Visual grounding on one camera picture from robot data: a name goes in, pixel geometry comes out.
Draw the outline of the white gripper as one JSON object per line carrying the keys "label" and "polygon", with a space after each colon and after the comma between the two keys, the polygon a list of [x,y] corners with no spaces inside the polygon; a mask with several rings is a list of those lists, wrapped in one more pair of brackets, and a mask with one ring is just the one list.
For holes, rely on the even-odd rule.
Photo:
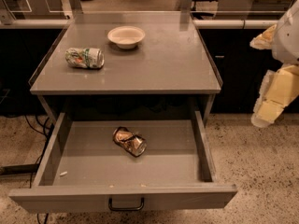
{"label": "white gripper", "polygon": [[272,25],[254,37],[254,49],[272,49],[273,57],[283,64],[263,77],[251,123],[259,128],[273,124],[284,109],[299,96],[299,0]]}

